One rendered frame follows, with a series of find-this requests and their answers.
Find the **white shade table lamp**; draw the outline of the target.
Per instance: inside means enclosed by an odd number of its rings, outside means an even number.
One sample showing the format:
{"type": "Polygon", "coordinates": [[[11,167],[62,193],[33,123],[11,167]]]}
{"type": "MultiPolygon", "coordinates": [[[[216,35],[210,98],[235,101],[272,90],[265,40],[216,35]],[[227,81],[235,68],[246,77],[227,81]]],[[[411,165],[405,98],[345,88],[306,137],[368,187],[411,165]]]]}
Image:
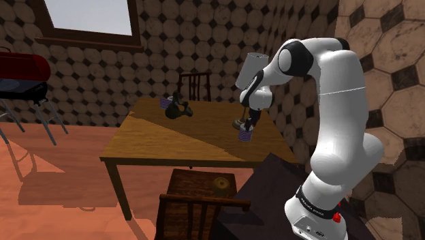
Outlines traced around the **white shade table lamp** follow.
{"type": "MultiPolygon", "coordinates": [[[[258,71],[263,69],[268,64],[268,55],[258,53],[258,52],[249,52],[245,61],[242,65],[241,71],[238,75],[236,81],[236,87],[240,89],[240,93],[248,86],[252,78],[257,74],[258,71]]],[[[245,113],[247,108],[244,109],[242,118],[239,119],[239,128],[242,123],[246,122],[245,113]]]]}

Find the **dark wooden chair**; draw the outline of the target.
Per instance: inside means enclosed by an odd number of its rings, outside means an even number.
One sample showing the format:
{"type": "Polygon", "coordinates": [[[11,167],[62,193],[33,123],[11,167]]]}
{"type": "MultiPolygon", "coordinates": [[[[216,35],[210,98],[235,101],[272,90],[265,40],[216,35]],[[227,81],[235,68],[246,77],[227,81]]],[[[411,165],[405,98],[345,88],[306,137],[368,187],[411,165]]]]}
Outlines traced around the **dark wooden chair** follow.
{"type": "Polygon", "coordinates": [[[200,87],[201,87],[201,77],[206,77],[206,84],[204,85],[206,89],[206,99],[208,102],[211,102],[211,92],[210,92],[210,73],[190,73],[190,74],[180,74],[177,83],[177,91],[180,93],[183,85],[183,78],[189,79],[189,99],[200,101],[200,87]]]}
{"type": "Polygon", "coordinates": [[[247,212],[249,200],[235,199],[233,174],[175,168],[168,190],[159,196],[155,240],[213,240],[216,219],[224,207],[247,212]],[[213,180],[224,177],[230,182],[226,198],[216,197],[213,180]]]}

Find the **olive round fruit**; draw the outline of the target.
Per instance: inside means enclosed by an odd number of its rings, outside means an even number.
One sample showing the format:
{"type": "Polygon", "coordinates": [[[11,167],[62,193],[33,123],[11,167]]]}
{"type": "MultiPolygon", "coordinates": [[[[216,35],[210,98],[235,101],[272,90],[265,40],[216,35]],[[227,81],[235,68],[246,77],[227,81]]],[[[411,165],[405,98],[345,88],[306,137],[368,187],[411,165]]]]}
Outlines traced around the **olive round fruit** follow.
{"type": "Polygon", "coordinates": [[[224,177],[217,177],[212,182],[212,190],[216,197],[226,198],[230,191],[230,182],[224,177]]]}

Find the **dark robot stand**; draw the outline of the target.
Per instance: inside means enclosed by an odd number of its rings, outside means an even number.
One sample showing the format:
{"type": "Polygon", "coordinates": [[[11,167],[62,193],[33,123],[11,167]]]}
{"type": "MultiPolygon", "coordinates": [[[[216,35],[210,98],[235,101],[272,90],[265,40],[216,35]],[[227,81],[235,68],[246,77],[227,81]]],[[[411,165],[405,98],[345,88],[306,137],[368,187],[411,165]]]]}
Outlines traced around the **dark robot stand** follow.
{"type": "Polygon", "coordinates": [[[375,162],[317,153],[305,173],[271,153],[235,195],[249,210],[222,210],[211,239],[376,240],[344,199],[375,162]]]}

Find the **wooden table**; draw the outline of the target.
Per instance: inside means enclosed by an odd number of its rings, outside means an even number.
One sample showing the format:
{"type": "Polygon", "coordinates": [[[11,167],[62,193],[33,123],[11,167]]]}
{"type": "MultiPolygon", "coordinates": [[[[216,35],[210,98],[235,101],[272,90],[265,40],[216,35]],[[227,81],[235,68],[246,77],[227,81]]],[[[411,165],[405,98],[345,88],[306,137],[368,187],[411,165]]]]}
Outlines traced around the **wooden table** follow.
{"type": "Polygon", "coordinates": [[[158,98],[141,97],[100,155],[126,220],[132,213],[119,165],[256,168],[269,153],[297,162],[267,111],[243,142],[232,127],[240,104],[190,101],[189,107],[193,116],[169,119],[158,98]]]}

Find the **brown framed window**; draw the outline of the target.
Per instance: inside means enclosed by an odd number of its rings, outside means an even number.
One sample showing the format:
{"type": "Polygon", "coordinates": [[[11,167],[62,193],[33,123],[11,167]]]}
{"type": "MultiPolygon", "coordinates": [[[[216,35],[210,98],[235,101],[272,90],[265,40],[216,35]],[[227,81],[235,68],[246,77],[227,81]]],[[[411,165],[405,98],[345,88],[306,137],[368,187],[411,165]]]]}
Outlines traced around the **brown framed window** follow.
{"type": "Polygon", "coordinates": [[[36,42],[142,53],[137,0],[28,0],[42,32],[36,42]]]}

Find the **red barbecue grill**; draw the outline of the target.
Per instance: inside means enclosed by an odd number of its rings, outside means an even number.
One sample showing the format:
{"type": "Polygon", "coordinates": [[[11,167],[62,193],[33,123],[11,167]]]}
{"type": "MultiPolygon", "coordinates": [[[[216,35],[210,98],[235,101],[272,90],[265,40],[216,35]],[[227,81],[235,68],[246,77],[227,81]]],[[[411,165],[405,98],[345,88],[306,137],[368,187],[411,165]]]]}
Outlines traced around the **red barbecue grill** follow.
{"type": "Polygon", "coordinates": [[[41,105],[49,104],[54,114],[53,118],[59,122],[64,132],[67,132],[67,129],[46,97],[49,78],[50,66],[42,56],[12,52],[9,48],[0,46],[0,103],[5,107],[5,112],[0,118],[4,116],[11,118],[23,132],[25,129],[5,100],[31,100],[51,142],[55,144],[56,141],[48,127],[49,121],[41,114],[41,105]]]}

